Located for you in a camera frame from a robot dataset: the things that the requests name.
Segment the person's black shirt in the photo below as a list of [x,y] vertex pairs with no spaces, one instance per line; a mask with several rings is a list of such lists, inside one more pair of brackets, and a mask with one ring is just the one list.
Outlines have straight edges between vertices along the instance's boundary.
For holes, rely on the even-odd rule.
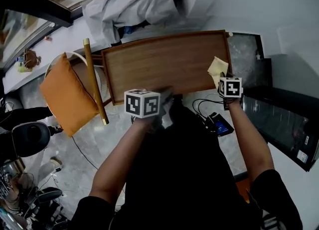
[[175,96],[172,124],[155,118],[115,205],[82,198],[67,230],[303,230],[280,174],[266,170],[239,194],[216,134]]

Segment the white round chair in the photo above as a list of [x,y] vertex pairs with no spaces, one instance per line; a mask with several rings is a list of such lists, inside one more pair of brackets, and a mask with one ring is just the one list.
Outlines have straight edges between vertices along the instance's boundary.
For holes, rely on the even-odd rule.
[[[85,90],[91,97],[93,97],[93,99],[95,99],[94,90],[88,77],[87,61],[85,57],[76,52],[66,52],[66,56]],[[110,92],[108,91],[106,75],[104,73],[102,56],[93,54],[92,61],[102,101],[106,102],[106,100],[110,99],[111,97]]]

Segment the large orange cushion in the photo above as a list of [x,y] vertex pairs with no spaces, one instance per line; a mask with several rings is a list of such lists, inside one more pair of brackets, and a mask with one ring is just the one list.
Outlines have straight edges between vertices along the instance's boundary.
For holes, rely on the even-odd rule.
[[51,68],[40,85],[40,91],[68,137],[99,114],[97,104],[72,69],[66,53]]

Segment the black round chair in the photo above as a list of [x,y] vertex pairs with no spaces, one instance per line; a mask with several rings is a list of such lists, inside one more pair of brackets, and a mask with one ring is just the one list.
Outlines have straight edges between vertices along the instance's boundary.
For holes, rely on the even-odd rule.
[[42,122],[29,122],[15,126],[12,141],[19,157],[29,157],[44,150],[50,141],[50,131]]

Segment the black window frame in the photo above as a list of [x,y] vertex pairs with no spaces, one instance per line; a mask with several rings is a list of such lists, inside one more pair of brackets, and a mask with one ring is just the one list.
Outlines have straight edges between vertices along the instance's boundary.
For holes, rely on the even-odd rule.
[[68,9],[53,0],[0,0],[0,8],[25,13],[62,27],[72,26],[83,16],[81,6]]

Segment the wooden serving cart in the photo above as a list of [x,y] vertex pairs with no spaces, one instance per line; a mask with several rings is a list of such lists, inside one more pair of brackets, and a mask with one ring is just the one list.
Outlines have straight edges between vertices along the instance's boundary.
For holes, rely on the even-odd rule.
[[124,103],[124,92],[133,88],[158,90],[172,87],[176,94],[214,89],[208,69],[215,57],[232,69],[225,30],[197,31],[151,37],[101,51],[109,98],[99,103]]

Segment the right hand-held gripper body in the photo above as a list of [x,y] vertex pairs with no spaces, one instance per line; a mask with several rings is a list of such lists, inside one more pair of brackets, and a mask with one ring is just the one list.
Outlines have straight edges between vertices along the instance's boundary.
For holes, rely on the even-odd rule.
[[224,98],[241,98],[243,93],[242,78],[220,77],[218,92]]

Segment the yellow-green bag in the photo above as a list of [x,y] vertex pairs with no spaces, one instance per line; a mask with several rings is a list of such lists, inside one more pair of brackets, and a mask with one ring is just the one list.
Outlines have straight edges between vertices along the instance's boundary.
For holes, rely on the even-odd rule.
[[32,69],[28,69],[23,62],[17,61],[15,65],[20,73],[32,72]]

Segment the brown bag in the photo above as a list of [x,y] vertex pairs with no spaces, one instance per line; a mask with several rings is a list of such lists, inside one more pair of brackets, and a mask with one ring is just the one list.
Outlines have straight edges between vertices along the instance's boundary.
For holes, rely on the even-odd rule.
[[23,53],[23,64],[27,69],[33,69],[41,63],[41,57],[36,55],[36,52],[30,49],[25,49]]

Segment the grey fabric sheet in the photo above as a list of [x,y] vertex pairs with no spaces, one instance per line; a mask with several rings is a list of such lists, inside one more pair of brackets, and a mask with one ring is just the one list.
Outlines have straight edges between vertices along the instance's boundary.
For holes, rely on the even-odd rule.
[[92,37],[109,45],[120,42],[119,28],[144,21],[158,25],[178,17],[173,0],[91,0],[82,11]]

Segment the person's right forearm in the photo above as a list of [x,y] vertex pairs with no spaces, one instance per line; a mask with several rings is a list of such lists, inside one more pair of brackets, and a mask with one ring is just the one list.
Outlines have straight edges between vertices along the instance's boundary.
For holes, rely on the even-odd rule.
[[264,171],[274,169],[269,146],[241,108],[239,100],[228,101],[227,106],[250,182],[254,182]]

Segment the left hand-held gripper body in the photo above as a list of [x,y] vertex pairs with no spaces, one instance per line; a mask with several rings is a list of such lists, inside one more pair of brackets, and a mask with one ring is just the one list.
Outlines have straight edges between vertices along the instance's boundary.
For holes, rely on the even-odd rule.
[[124,110],[137,118],[156,116],[160,110],[160,93],[132,89],[124,92]]

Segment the black device with blue screen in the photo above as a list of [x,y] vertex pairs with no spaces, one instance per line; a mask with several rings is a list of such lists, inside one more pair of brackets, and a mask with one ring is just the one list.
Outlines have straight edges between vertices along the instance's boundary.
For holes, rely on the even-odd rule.
[[206,129],[216,134],[218,137],[223,137],[234,132],[234,128],[220,115],[212,113],[205,120]]

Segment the yellow cloth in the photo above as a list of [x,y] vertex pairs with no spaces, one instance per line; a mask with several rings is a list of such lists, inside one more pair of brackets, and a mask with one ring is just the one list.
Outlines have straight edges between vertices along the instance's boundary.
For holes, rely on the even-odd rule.
[[212,77],[216,89],[219,87],[220,73],[226,75],[227,70],[228,63],[215,56],[207,72]]

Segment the person's left forearm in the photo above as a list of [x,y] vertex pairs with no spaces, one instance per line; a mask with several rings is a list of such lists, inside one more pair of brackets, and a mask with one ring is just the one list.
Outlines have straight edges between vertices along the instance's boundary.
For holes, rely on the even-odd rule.
[[149,117],[134,120],[96,172],[89,196],[101,198],[111,205],[116,204],[134,158],[154,119]]

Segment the black glass-door fridge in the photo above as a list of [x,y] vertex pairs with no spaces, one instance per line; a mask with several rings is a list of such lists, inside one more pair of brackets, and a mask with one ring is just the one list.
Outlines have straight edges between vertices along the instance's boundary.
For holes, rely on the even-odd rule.
[[265,140],[308,172],[319,161],[319,99],[269,87],[245,89],[242,108]]

